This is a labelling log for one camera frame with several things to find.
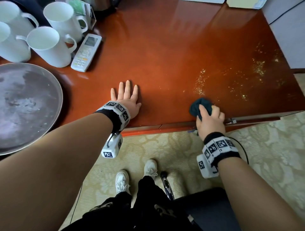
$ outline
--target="wooden table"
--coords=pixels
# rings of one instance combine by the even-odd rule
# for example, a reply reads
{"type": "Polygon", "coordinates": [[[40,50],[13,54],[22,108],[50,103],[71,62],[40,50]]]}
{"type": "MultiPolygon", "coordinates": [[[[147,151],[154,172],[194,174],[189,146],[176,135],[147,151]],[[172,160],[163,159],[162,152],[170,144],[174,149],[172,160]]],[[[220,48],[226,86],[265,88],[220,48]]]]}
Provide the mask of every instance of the wooden table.
{"type": "Polygon", "coordinates": [[[85,73],[54,68],[65,104],[58,125],[86,116],[110,100],[110,89],[140,87],[139,115],[125,135],[187,130],[200,97],[236,119],[236,129],[305,110],[305,98],[262,12],[182,0],[122,1],[98,21],[105,38],[85,73]]]}

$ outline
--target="forearm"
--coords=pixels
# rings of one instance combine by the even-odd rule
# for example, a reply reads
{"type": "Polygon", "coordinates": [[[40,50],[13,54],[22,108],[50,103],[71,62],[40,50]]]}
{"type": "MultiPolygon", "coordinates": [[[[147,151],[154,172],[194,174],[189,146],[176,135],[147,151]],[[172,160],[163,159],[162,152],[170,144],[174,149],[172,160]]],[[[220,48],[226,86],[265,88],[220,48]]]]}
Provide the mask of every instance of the forearm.
{"type": "Polygon", "coordinates": [[[108,117],[95,113],[1,161],[1,230],[59,228],[112,127],[108,117]]]}
{"type": "Polygon", "coordinates": [[[218,170],[243,230],[304,229],[291,207],[242,159],[223,159],[218,170]]]}

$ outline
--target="white remote control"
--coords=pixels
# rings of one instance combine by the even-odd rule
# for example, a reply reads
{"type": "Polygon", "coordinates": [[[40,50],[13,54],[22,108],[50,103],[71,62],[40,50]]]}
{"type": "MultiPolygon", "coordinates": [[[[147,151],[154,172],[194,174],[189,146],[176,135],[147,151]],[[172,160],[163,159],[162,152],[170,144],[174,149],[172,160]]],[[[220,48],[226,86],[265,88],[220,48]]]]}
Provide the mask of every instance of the white remote control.
{"type": "Polygon", "coordinates": [[[87,34],[72,61],[71,68],[76,71],[85,72],[101,41],[101,36],[96,34],[87,34]]]}

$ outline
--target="mug handle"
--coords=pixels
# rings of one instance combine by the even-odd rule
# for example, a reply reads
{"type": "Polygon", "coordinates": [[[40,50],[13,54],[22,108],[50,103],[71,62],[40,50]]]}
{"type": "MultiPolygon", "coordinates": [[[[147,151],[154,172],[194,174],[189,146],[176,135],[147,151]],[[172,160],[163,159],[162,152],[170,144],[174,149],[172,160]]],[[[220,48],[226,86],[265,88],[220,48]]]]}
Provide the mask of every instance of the mug handle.
{"type": "Polygon", "coordinates": [[[31,20],[36,24],[36,28],[39,27],[39,23],[38,23],[38,21],[36,20],[36,18],[34,18],[33,15],[28,14],[28,13],[22,13],[21,16],[22,16],[23,18],[29,18],[29,19],[31,19],[31,20]]]}
{"type": "Polygon", "coordinates": [[[17,36],[16,36],[16,39],[24,40],[25,43],[27,44],[27,38],[26,38],[25,36],[17,35],[17,36]]]}
{"type": "Polygon", "coordinates": [[[86,19],[86,17],[80,15],[80,16],[77,16],[76,19],[77,19],[77,21],[83,20],[83,21],[85,22],[86,27],[83,28],[83,29],[81,30],[81,33],[86,32],[86,31],[88,30],[88,24],[87,24],[87,19],[86,19]]]}
{"type": "Polygon", "coordinates": [[[74,41],[74,44],[72,47],[68,48],[69,52],[72,53],[73,51],[75,51],[75,49],[77,48],[77,43],[76,43],[76,40],[74,38],[71,37],[71,35],[69,34],[66,34],[65,35],[65,39],[72,39],[74,41]]]}

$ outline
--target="dark green cloth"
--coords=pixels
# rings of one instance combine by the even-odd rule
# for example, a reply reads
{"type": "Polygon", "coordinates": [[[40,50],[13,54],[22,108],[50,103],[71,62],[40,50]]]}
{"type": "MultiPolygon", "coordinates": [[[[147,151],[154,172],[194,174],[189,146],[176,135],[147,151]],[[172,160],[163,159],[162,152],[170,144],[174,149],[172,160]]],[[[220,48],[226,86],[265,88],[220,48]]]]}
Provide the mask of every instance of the dark green cloth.
{"type": "Polygon", "coordinates": [[[195,116],[195,117],[199,116],[199,119],[202,120],[202,116],[201,116],[200,111],[199,111],[199,104],[203,105],[206,108],[209,115],[212,114],[212,103],[207,99],[200,98],[200,99],[197,99],[195,102],[193,102],[191,104],[190,114],[192,116],[195,116]]]}

